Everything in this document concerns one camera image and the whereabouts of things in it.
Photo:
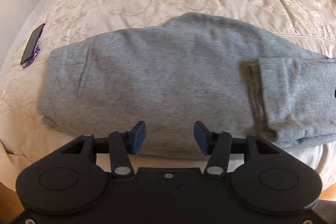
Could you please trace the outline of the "cream embroidered bedspread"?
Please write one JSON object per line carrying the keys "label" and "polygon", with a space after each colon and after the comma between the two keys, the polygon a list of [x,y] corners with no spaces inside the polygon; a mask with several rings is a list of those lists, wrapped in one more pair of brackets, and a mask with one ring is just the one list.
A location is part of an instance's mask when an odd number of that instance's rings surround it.
{"label": "cream embroidered bedspread", "polygon": [[20,66],[27,31],[1,77],[1,183],[14,189],[21,170],[70,139],[45,125],[36,110],[53,49],[103,32],[160,25],[187,12],[248,22],[335,56],[335,0],[48,0],[32,24],[44,25],[37,58]]}

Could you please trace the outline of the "black smartphone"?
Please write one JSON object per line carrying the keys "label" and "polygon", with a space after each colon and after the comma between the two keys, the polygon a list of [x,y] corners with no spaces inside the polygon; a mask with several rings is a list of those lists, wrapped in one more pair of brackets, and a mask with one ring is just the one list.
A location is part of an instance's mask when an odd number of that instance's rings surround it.
{"label": "black smartphone", "polygon": [[44,26],[45,24],[42,23],[40,26],[35,28],[33,32],[31,33],[28,39],[28,42],[26,44],[25,50],[23,52],[22,58],[21,58],[21,62],[20,62],[21,66],[25,65],[25,63],[33,59],[34,54],[36,52],[38,40],[41,37]]}

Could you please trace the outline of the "grey speckled pants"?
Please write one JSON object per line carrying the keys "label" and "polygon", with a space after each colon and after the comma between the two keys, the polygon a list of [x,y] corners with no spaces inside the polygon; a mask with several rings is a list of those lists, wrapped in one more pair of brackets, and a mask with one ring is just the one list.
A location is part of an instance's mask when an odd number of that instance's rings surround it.
{"label": "grey speckled pants", "polygon": [[37,110],[76,136],[143,120],[143,153],[192,158],[196,121],[283,149],[334,141],[334,91],[334,59],[246,22],[187,13],[52,50]]}

